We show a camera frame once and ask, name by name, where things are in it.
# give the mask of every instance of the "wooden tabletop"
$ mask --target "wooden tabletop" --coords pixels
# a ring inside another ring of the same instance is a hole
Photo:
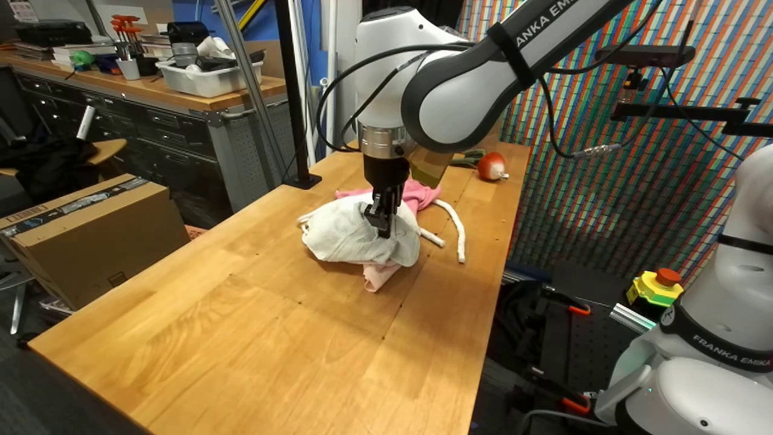
[[[529,151],[511,180],[449,170],[466,265],[440,208],[420,262],[376,295],[362,269],[314,262],[297,217],[367,187],[361,156],[314,167],[53,326],[31,348],[149,434],[468,434]]]
[[[165,78],[143,78],[143,80],[123,80],[120,75],[105,75],[96,69],[87,72],[68,72],[49,62],[29,62],[21,59],[15,52],[0,52],[0,65],[13,65],[20,72],[29,72],[37,78],[45,78],[53,83],[64,83],[70,87],[87,87],[94,92],[119,94],[123,99],[148,103],[154,106],[176,106],[189,112],[222,112],[229,106],[240,106],[247,99],[247,91],[242,92],[228,92],[217,98],[193,98],[193,94],[180,94],[171,92],[165,83]],[[264,98],[286,94],[286,80],[282,78],[260,78]]]

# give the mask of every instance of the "white cloth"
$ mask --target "white cloth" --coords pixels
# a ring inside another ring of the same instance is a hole
[[[362,216],[370,204],[370,193],[345,197],[303,216],[303,242],[320,262],[398,265],[411,269],[420,255],[413,210],[401,204],[392,217],[392,237],[382,240]]]

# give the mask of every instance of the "cardboard box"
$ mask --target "cardboard box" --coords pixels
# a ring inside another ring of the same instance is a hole
[[[117,178],[0,222],[6,245],[70,310],[79,310],[189,242],[170,191]]]

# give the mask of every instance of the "metal cabinet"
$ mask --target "metal cabinet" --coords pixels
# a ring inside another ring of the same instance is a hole
[[[96,106],[89,141],[125,139],[128,149],[114,157],[114,165],[170,187],[189,226],[222,222],[270,191],[282,162],[293,161],[289,112],[282,99],[269,104],[282,146],[282,162],[275,162],[269,161],[260,132],[247,112],[192,113],[35,75],[20,75],[20,83],[31,106],[61,139],[76,139],[85,106]]]

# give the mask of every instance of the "white robot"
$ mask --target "white robot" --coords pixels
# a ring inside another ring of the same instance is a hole
[[[367,103],[357,136],[366,178],[375,187],[366,217],[380,236],[389,237],[411,151],[460,152],[475,146],[517,92],[629,2],[532,0],[473,47],[415,11],[367,18],[357,26],[357,59],[366,65],[385,55],[357,75],[357,99]],[[639,434],[771,434],[771,373],[773,149],[763,149],[740,170],[713,265],[663,326],[618,359],[594,414]]]

